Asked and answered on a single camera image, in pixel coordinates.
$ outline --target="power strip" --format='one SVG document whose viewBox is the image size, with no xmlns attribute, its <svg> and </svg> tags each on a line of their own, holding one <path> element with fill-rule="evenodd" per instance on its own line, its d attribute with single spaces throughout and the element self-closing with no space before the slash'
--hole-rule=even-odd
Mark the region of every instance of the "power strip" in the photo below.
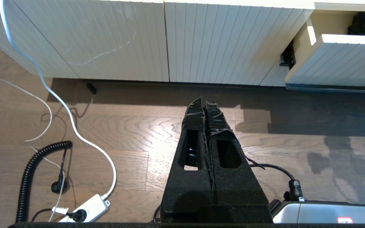
<svg viewBox="0 0 365 228">
<path fill-rule="evenodd" d="M 73 212 L 76 212 L 81 209 L 85 210 L 87 212 L 87 217 L 83 222 L 93 222 L 101 215 L 103 215 L 105 212 L 107 212 L 109 210 L 110 205 L 111 203 L 108 200 L 106 201 L 102 200 L 101 196 L 97 194 L 92 198 L 90 198 L 89 200 L 87 200 Z M 76 222 L 76 221 L 66 216 L 59 222 Z"/>
</svg>

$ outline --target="wooden floor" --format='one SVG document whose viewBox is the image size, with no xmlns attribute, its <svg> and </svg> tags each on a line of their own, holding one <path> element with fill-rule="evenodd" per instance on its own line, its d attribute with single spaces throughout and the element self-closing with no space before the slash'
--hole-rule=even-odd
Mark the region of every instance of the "wooden floor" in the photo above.
<svg viewBox="0 0 365 228">
<path fill-rule="evenodd" d="M 41 97 L 52 108 L 52 126 L 32 143 L 40 148 L 72 140 L 71 189 L 60 206 L 71 210 L 107 192 L 112 170 L 106 158 L 80 141 L 65 110 L 30 75 L 0 51 L 0 77 Z M 69 105 L 77 128 L 113 159 L 118 181 L 108 213 L 99 222 L 148 222 L 161 202 L 187 105 L 199 95 L 216 101 L 244 152 L 261 163 L 289 170 L 309 200 L 365 204 L 365 95 L 291 92 L 282 88 L 97 83 L 92 95 L 78 80 L 48 80 Z M 15 220 L 23 170 L 34 154 L 24 143 L 47 125 L 47 108 L 0 82 L 0 227 Z M 61 153 L 48 158 L 56 163 Z M 288 178 L 254 169 L 269 200 L 282 199 Z M 33 186 L 30 214 L 55 205 L 50 185 L 59 170 L 42 161 Z M 50 213 L 37 221 L 47 221 Z"/>
</svg>

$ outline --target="open drawer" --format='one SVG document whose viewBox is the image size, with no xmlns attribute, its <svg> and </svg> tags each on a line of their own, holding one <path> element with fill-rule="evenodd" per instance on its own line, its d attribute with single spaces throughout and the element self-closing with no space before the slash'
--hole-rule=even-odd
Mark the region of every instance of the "open drawer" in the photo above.
<svg viewBox="0 0 365 228">
<path fill-rule="evenodd" d="M 294 38 L 287 84 L 365 86 L 365 36 L 347 35 L 357 12 L 315 10 Z"/>
</svg>

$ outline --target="white device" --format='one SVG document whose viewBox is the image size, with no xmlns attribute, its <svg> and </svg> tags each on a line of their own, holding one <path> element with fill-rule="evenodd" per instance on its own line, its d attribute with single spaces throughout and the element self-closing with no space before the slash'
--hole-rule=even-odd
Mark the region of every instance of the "white device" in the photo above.
<svg viewBox="0 0 365 228">
<path fill-rule="evenodd" d="M 105 212 L 109 210 L 109 206 L 111 203 L 106 200 L 102 200 L 100 195 L 95 195 L 89 200 L 87 200 L 83 205 L 79 206 L 77 209 L 75 209 L 73 212 L 76 212 L 80 209 L 83 209 L 87 212 L 87 218 L 83 222 L 93 222 L 97 218 L 99 218 L 101 215 L 103 215 Z M 59 222 L 75 222 L 68 216 L 61 219 Z"/>
</svg>

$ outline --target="cabinet leg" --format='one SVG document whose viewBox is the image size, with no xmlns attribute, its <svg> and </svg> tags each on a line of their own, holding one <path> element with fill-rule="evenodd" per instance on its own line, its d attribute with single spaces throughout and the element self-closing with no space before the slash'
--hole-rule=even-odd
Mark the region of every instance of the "cabinet leg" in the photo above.
<svg viewBox="0 0 365 228">
<path fill-rule="evenodd" d="M 92 83 L 86 83 L 87 88 L 90 90 L 91 93 L 97 94 L 97 88 Z"/>
</svg>

